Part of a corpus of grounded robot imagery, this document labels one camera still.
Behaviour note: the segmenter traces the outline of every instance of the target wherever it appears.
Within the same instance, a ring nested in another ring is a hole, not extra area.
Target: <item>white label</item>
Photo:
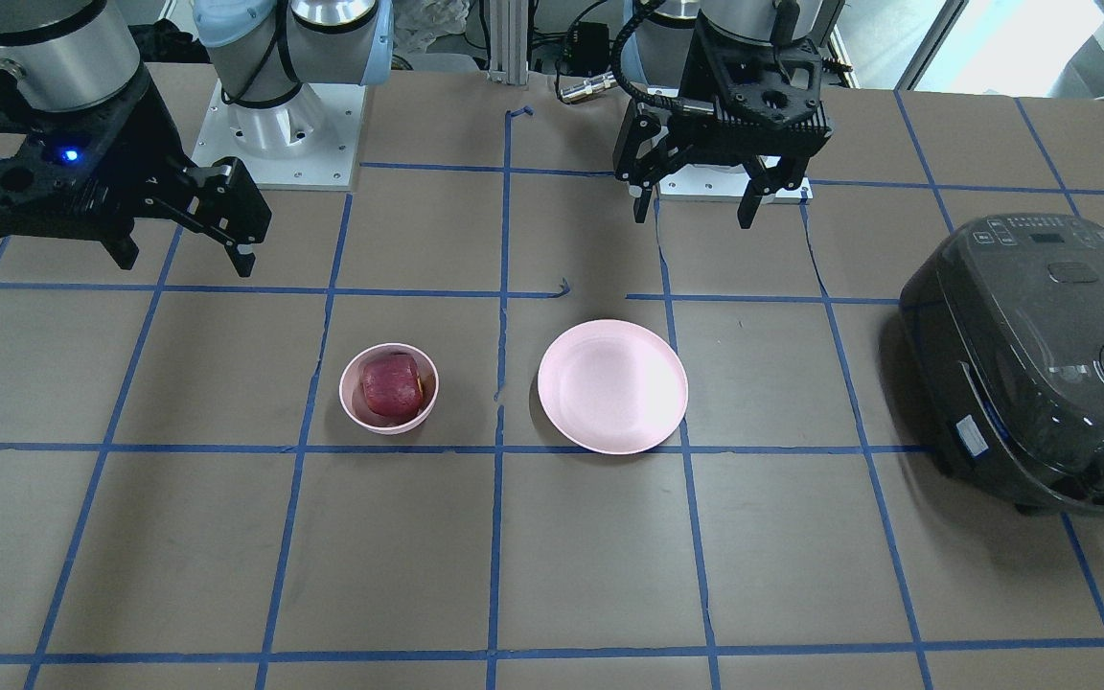
[[[965,449],[969,450],[969,457],[972,458],[977,458],[978,455],[985,454],[990,448],[986,445],[983,433],[977,429],[977,424],[974,423],[973,415],[965,415],[964,420],[956,423],[956,433],[960,436],[960,442],[964,443]]]

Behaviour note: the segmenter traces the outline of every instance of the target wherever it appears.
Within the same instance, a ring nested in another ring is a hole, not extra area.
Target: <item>plate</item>
[[[596,454],[640,454],[688,410],[688,375],[656,332],[601,319],[561,333],[543,353],[540,403],[570,440]]]

